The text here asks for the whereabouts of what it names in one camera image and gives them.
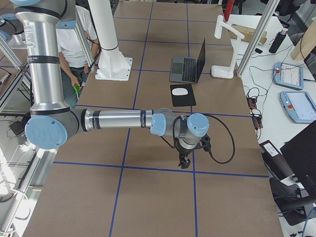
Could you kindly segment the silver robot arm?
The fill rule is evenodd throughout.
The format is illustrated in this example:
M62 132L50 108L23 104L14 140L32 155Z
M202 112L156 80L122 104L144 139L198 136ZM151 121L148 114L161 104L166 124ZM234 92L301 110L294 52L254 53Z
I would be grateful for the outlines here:
M64 101L56 28L79 23L73 0L16 0L16 17L23 23L34 104L25 126L27 139L39 148L58 148L79 132L103 128L149 128L154 135L173 138L179 166L189 167L195 149L211 151L209 120L200 113L175 116L169 109L92 111L71 109Z

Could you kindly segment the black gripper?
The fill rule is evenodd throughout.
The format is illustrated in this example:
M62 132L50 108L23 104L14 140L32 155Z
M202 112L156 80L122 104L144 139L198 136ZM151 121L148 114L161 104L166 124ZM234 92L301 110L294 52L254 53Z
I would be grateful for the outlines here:
M189 160L188 156L193 151L193 149L186 149L182 146L179 146L177 148L177 151L179 152L179 164L178 166L182 169L189 168L191 161Z

